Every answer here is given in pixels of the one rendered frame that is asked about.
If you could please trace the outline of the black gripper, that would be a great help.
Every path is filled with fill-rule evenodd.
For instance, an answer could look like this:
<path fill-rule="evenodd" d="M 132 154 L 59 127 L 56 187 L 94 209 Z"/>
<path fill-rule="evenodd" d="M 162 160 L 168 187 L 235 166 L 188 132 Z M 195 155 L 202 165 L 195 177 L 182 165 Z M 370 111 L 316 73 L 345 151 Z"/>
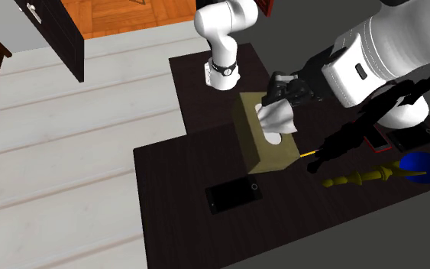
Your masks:
<path fill-rule="evenodd" d="M 325 48 L 315 56 L 309 58 L 304 67 L 291 75 L 273 73 L 267 87 L 267 94 L 261 99 L 262 106 L 268 106 L 285 98 L 294 108 L 308 102 L 320 102 L 334 97 L 322 67 L 331 55 L 333 45 Z"/>

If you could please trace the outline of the olive tissue box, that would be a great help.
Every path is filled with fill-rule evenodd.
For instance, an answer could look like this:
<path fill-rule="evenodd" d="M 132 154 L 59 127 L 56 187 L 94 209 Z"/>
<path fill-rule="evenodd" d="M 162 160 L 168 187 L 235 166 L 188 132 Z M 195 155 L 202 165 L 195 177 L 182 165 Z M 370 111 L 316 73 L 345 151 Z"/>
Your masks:
<path fill-rule="evenodd" d="M 243 160 L 249 174 L 286 169 L 300 158 L 293 136 L 265 133 L 257 112 L 262 92 L 241 92 L 234 102 L 232 118 Z"/>

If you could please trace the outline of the dark robot stand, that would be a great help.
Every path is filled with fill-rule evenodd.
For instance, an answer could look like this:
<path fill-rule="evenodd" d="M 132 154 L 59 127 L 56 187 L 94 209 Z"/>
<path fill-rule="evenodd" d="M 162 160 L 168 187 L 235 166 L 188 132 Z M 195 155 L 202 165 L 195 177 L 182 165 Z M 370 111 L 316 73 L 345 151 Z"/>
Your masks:
<path fill-rule="evenodd" d="M 241 78 L 230 90 L 221 91 L 205 84 L 204 64 L 211 53 L 187 54 L 169 59 L 183 122 L 188 134 L 232 122 L 231 110 L 241 92 L 264 92 L 269 75 L 249 43 L 238 46 Z"/>

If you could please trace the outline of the red phone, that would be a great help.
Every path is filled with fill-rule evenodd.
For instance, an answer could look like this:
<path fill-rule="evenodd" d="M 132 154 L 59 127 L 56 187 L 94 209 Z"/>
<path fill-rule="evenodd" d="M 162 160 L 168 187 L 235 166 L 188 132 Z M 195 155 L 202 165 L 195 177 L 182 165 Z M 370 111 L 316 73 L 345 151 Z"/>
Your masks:
<path fill-rule="evenodd" d="M 388 151 L 392 148 L 388 140 L 374 125 L 370 126 L 365 131 L 364 140 L 375 153 Z"/>

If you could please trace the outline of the yellow turned candlestick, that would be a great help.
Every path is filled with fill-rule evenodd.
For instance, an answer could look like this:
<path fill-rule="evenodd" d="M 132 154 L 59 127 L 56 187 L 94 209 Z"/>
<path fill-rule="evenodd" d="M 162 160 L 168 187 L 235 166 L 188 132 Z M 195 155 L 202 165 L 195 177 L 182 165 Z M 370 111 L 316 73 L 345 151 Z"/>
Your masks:
<path fill-rule="evenodd" d="M 324 187 L 337 186 L 346 183 L 353 183 L 358 186 L 362 186 L 363 182 L 369 180 L 382 180 L 387 181 L 391 176 L 395 177 L 409 177 L 409 176 L 421 176 L 426 175 L 426 171 L 412 171 L 404 170 L 399 166 L 399 161 L 394 161 L 386 164 L 376 165 L 372 171 L 365 173 L 359 173 L 353 171 L 348 175 L 333 177 L 322 181 Z"/>

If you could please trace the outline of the black phone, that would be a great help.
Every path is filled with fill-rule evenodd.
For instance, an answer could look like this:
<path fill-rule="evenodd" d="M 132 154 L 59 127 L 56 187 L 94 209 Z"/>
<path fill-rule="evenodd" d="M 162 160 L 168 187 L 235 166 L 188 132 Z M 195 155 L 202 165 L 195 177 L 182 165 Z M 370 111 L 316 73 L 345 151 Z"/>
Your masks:
<path fill-rule="evenodd" d="M 430 127 L 422 122 L 409 128 L 390 131 L 386 136 L 400 152 L 430 144 Z"/>
<path fill-rule="evenodd" d="M 205 194 L 213 215 L 263 198 L 253 175 L 210 186 L 205 189 Z"/>

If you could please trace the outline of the blue rounded object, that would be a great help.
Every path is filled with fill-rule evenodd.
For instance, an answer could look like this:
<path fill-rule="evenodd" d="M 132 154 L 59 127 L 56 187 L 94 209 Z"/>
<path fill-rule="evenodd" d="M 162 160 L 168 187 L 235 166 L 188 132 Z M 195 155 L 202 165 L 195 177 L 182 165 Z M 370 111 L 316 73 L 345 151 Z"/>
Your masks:
<path fill-rule="evenodd" d="M 406 179 L 413 183 L 430 184 L 430 153 L 409 153 L 400 160 L 399 168 L 408 171 L 425 172 L 422 175 L 406 176 Z"/>

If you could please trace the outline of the dark wooden table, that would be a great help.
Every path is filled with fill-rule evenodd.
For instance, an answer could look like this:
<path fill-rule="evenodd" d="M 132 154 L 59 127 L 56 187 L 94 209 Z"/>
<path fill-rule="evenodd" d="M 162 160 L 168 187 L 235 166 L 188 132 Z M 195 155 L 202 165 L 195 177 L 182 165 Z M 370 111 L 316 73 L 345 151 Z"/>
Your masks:
<path fill-rule="evenodd" d="M 357 117 L 334 99 L 295 108 L 302 154 Z M 263 198 L 211 214 L 205 189 L 246 174 L 231 123 L 134 150 L 148 269 L 221 269 L 430 190 L 400 177 L 323 187 L 322 181 L 401 159 L 362 144 L 309 173 L 312 155 L 256 175 Z"/>

